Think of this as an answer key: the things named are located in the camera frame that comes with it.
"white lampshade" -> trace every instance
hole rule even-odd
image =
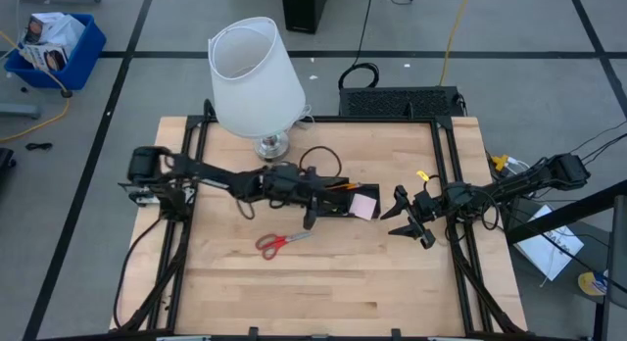
[[[287,130],[305,107],[298,80],[276,24],[251,18],[209,40],[214,107],[228,131],[263,138]]]

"yellow cable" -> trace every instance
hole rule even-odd
[[[28,57],[28,55],[26,53],[24,53],[24,51],[20,48],[20,46],[18,46],[9,36],[7,36],[2,31],[0,31],[0,36],[2,36],[4,39],[6,39],[7,42],[9,42],[13,46],[13,48],[18,49],[20,51],[20,55],[22,57],[24,57],[28,62],[30,62],[35,68],[37,68],[36,64],[32,62],[32,60]],[[52,78],[57,84],[59,84],[59,86],[61,86],[61,89],[63,89],[65,92],[68,92],[67,88],[54,75],[52,75],[48,71],[44,71],[44,70],[41,70],[41,71],[44,72],[46,75],[50,76],[50,78]],[[36,125],[34,127],[31,127],[31,128],[29,128],[29,129],[27,129],[25,131],[22,131],[20,133],[15,134],[15,135],[11,135],[11,136],[7,136],[7,137],[4,137],[4,138],[0,138],[0,143],[17,139],[17,138],[19,138],[21,136],[24,136],[24,135],[26,135],[26,134],[28,134],[28,133],[30,133],[32,131],[35,131],[35,130],[39,129],[40,127],[43,127],[43,126],[46,126],[46,125],[48,125],[48,124],[50,124],[52,122],[58,121],[59,119],[61,119],[63,116],[66,115],[66,113],[68,112],[69,108],[70,108],[70,99],[68,98],[68,99],[66,99],[66,107],[64,107],[63,111],[59,115],[51,118],[50,120],[48,120],[46,122],[42,122],[42,123],[40,123],[40,124],[38,124],[38,125]]]
[[[466,3],[468,0],[463,0],[458,10],[458,17],[455,19],[455,25],[453,25],[453,29],[451,30],[451,34],[449,35],[449,43],[447,44],[447,52],[444,54],[444,66],[442,67],[442,74],[440,75],[440,86],[444,83],[444,79],[447,77],[447,71],[449,69],[449,53],[451,53],[451,45],[453,45],[453,36],[455,36],[455,32],[458,30],[459,22],[461,22],[461,17],[463,16],[463,10],[466,7]]]

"gray floor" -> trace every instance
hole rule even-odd
[[[21,22],[39,11],[93,14],[108,37],[108,51],[128,44],[143,0],[103,0],[99,6],[23,1]],[[627,51],[625,0],[582,0],[607,51]],[[414,0],[396,6],[373,0],[364,50],[442,51],[461,0]],[[0,29],[15,35],[16,0],[0,0]],[[281,31],[289,50],[355,50],[367,0],[329,0],[316,35]],[[284,26],[280,0],[153,0],[138,51],[205,51],[207,38],[237,20],[268,16]],[[7,45],[0,41],[0,50]],[[592,52],[570,0],[470,0],[454,50]],[[437,83],[440,59],[368,59],[381,70],[380,86]],[[337,77],[351,63],[343,58],[297,58],[294,67],[316,115],[338,110]],[[16,151],[19,165],[0,195],[0,339],[24,333],[34,301],[64,225],[121,59],[101,59],[84,90],[72,98],[60,122],[3,144]],[[627,61],[611,61],[627,82]],[[356,73],[347,86],[364,85]],[[625,120],[597,60],[453,59],[446,84],[465,96],[479,118],[486,147],[527,163],[570,151],[596,132]],[[0,78],[0,102],[37,103],[44,119],[60,112],[56,92],[29,89],[16,77]],[[121,260],[129,243],[136,208],[117,186],[124,179],[132,149],[151,144],[162,116],[200,113],[212,97],[209,67],[203,59],[133,59],[121,90],[67,259],[39,337],[104,332],[109,326]],[[0,119],[0,137],[36,122]],[[580,151],[587,154],[611,134]],[[49,141],[49,152],[27,152],[28,142]],[[590,184],[576,192],[547,197],[584,197],[625,178],[627,143],[607,150],[590,165]],[[603,229],[610,214],[588,220]],[[518,274],[529,327],[542,335],[591,334],[594,305],[549,283]],[[627,329],[615,322],[616,337]]]

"scissor blade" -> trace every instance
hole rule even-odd
[[[297,234],[294,234],[294,235],[291,235],[291,236],[285,238],[285,241],[292,242],[292,241],[295,241],[295,240],[307,238],[307,237],[309,237],[311,235],[312,235],[311,232],[301,232],[301,233],[297,233]]]

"pink sticky note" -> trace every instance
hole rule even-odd
[[[366,197],[365,195],[355,194],[353,196],[353,202],[351,203],[351,209],[349,213],[355,215],[358,218],[371,220],[372,213],[376,208],[376,200]]]

